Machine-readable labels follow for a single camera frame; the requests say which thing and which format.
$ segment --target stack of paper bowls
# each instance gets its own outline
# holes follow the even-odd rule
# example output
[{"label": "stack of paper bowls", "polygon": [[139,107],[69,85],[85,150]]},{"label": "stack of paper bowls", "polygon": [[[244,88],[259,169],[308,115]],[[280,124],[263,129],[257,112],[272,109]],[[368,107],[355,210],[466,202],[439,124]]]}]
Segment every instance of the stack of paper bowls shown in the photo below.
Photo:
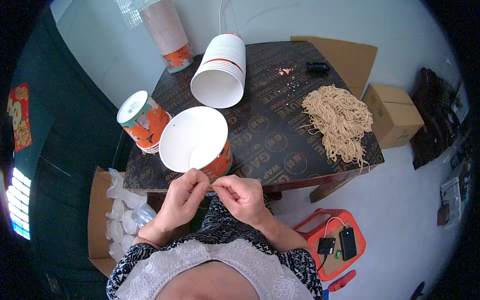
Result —
[{"label": "stack of paper bowls", "polygon": [[245,89],[245,44],[239,35],[216,36],[208,45],[190,88],[195,98],[213,108],[229,108]]},{"label": "stack of paper bowls", "polygon": [[170,73],[188,67],[193,61],[180,18],[172,0],[144,0],[140,16]]},{"label": "stack of paper bowls", "polygon": [[160,159],[175,172],[185,173],[196,168],[210,181],[225,176],[232,166],[225,117],[218,110],[205,106],[182,111],[163,132]]},{"label": "stack of paper bowls", "polygon": [[117,114],[117,122],[144,154],[158,152],[160,137],[171,119],[146,91],[130,96]]}]

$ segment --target charging cable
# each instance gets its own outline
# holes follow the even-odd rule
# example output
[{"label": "charging cable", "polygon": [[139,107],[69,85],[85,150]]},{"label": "charging cable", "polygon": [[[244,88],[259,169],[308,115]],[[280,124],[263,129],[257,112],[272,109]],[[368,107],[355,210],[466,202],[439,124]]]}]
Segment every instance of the charging cable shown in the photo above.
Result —
[{"label": "charging cable", "polygon": [[[327,228],[328,228],[328,223],[330,223],[330,221],[331,221],[332,219],[339,219],[339,220],[340,220],[340,222],[342,222],[342,224],[343,224],[343,228],[345,228],[345,223],[342,221],[342,219],[340,219],[340,218],[339,218],[339,217],[337,217],[337,216],[333,216],[333,217],[331,217],[330,219],[328,219],[328,221],[327,221],[327,224],[325,225],[325,234],[324,234],[324,238],[326,238],[326,237],[327,237]],[[318,271],[319,271],[319,270],[320,270],[320,269],[321,269],[321,268],[324,266],[324,264],[325,264],[325,262],[326,262],[326,261],[327,261],[327,254],[325,254],[325,256],[324,256],[324,262],[323,262],[323,263],[322,263],[322,265],[321,265],[321,266],[320,266],[320,267],[317,269],[317,272],[318,272]]]},{"label": "charging cable", "polygon": [[342,222],[342,224],[343,224],[343,228],[345,228],[345,223],[342,221],[342,219],[340,219],[340,218],[339,218],[339,217],[337,217],[337,216],[333,216],[333,217],[331,217],[330,219],[328,219],[328,221],[327,221],[327,225],[325,225],[325,234],[324,234],[324,238],[326,238],[326,236],[327,236],[327,227],[328,227],[328,223],[330,223],[330,221],[331,221],[332,219],[339,219],[339,220],[340,220],[340,222]]}]

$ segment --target white wall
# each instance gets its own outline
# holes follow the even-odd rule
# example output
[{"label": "white wall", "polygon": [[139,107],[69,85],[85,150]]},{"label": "white wall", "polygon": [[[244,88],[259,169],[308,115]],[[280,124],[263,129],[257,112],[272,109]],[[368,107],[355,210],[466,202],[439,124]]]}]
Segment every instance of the white wall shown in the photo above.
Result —
[{"label": "white wall", "polygon": [[[58,2],[55,0],[52,11]],[[174,0],[196,53],[218,35],[221,0]],[[412,92],[421,67],[453,86],[460,75],[435,20],[418,0],[224,0],[222,32],[246,44],[324,36],[378,47],[369,83]],[[87,74],[119,107],[138,90],[152,92],[164,65],[143,24],[129,29],[115,0],[73,0],[57,24]]]},{"label": "white wall", "polygon": [[[218,34],[220,0],[174,1],[190,41],[203,53]],[[418,0],[224,0],[222,12],[222,31],[238,27],[246,44],[324,36],[376,46],[369,83],[412,92],[421,67],[454,87],[460,78],[445,37]]]},{"label": "white wall", "polygon": [[145,26],[129,28],[115,0],[55,0],[50,8],[73,56],[116,107],[153,92],[165,65]]}]

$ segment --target wooden table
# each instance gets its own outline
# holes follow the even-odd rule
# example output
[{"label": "wooden table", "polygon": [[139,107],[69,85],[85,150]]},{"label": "wooden table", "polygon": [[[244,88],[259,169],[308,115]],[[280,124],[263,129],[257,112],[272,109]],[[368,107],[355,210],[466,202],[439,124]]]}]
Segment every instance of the wooden table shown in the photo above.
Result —
[{"label": "wooden table", "polygon": [[[190,80],[202,60],[176,73],[162,74],[152,94],[153,99],[171,114],[202,105],[190,91]],[[228,122],[233,165],[230,174],[258,178],[265,192],[325,184],[317,196],[328,194],[360,174],[357,164],[347,164],[338,157],[327,159],[321,135],[310,135],[309,119],[303,114],[303,99],[324,85],[347,86],[332,68],[325,77],[305,74],[306,62],[327,62],[309,42],[272,42],[246,46],[247,73],[245,93],[235,106],[219,109]],[[292,69],[280,73],[280,69]],[[384,162],[372,132],[362,139],[371,167]],[[362,174],[368,172],[363,168]],[[158,154],[143,155],[133,147],[127,164],[124,188],[149,194],[165,193],[180,173],[167,169]]]}]

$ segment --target white cable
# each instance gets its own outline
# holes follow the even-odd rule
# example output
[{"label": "white cable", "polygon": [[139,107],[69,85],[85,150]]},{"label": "white cable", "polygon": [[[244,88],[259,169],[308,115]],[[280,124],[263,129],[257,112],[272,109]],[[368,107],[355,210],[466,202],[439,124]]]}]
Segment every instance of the white cable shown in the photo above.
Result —
[{"label": "white cable", "polygon": [[339,220],[340,220],[340,222],[342,222],[342,224],[343,224],[343,227],[345,227],[345,223],[343,223],[342,219],[340,219],[340,218],[339,218],[339,217],[337,217],[337,216],[333,216],[333,217],[331,217],[330,219],[328,219],[328,221],[327,221],[327,225],[325,225],[325,234],[324,234],[324,238],[326,238],[326,236],[327,236],[327,227],[328,227],[328,223],[330,223],[330,221],[331,221],[332,219],[339,219]]},{"label": "white cable", "polygon": [[223,6],[223,0],[222,2],[220,2],[220,9],[218,10],[218,31],[219,31],[219,35],[222,34],[222,17],[220,15],[220,13],[222,12],[222,6]]}]

